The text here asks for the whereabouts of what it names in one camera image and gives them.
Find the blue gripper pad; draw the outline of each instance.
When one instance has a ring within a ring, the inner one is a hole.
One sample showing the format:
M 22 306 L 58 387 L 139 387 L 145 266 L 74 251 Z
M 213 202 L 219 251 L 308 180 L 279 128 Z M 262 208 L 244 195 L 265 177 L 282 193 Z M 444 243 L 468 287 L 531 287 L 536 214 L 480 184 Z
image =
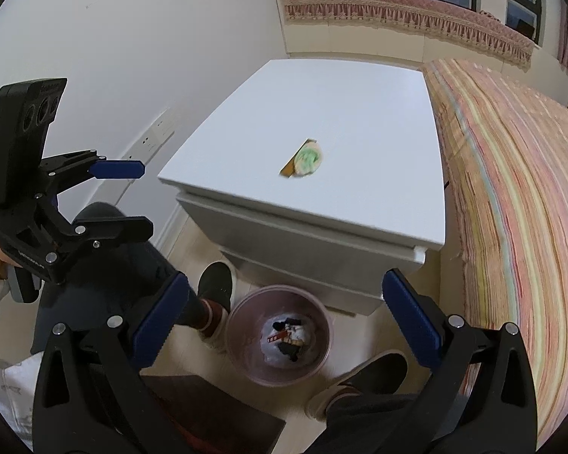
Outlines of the blue gripper pad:
M 412 293 L 394 271 L 383 277 L 383 300 L 394 315 L 419 365 L 437 368 L 442 359 L 442 338 Z
M 187 277 L 182 273 L 177 275 L 137 328 L 132 339 L 133 354 L 130 358 L 130 363 L 136 370 L 154 364 L 192 291 Z
M 98 160 L 88 173 L 97 179 L 140 179 L 145 166 L 139 160 Z

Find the white nightstand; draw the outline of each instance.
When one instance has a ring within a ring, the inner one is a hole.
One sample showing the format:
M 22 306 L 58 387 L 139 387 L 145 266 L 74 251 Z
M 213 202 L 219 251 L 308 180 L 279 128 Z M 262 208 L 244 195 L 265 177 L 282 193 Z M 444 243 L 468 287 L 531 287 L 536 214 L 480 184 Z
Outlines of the white nightstand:
M 324 160 L 280 176 L 308 138 Z M 418 71 L 340 60 L 267 63 L 159 175 L 256 283 L 289 283 L 370 314 L 392 267 L 418 269 L 445 239 L 442 165 Z

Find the baseboard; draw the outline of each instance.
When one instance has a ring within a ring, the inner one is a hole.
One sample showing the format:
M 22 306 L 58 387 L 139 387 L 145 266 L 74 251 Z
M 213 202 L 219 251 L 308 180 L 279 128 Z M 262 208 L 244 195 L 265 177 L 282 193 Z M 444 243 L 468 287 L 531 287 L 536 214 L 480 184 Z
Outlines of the baseboard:
M 183 210 L 183 207 L 177 203 L 177 206 L 168 217 L 164 228 L 162 228 L 154 244 L 156 249 L 160 251 L 165 258 L 170 256 L 174 244 L 177 242 L 177 238 L 181 230 L 183 230 L 183 225 L 185 225 L 188 218 L 189 215 Z

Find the striped blanket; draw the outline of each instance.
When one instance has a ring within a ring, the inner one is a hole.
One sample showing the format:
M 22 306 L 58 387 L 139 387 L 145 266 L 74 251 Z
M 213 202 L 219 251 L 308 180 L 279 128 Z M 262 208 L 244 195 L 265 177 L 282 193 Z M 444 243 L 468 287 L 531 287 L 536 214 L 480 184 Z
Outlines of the striped blanket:
M 457 210 L 465 315 L 519 324 L 540 446 L 568 413 L 568 110 L 474 63 L 423 72 Z

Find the white tabletop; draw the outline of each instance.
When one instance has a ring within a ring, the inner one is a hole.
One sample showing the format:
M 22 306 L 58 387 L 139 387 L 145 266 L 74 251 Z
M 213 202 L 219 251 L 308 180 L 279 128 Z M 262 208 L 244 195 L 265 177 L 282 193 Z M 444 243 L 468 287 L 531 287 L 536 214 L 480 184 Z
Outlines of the white tabletop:
M 318 170 L 280 170 L 312 138 Z M 232 93 L 159 177 L 195 192 L 404 245 L 439 248 L 444 191 L 423 75 L 342 60 L 274 60 Z

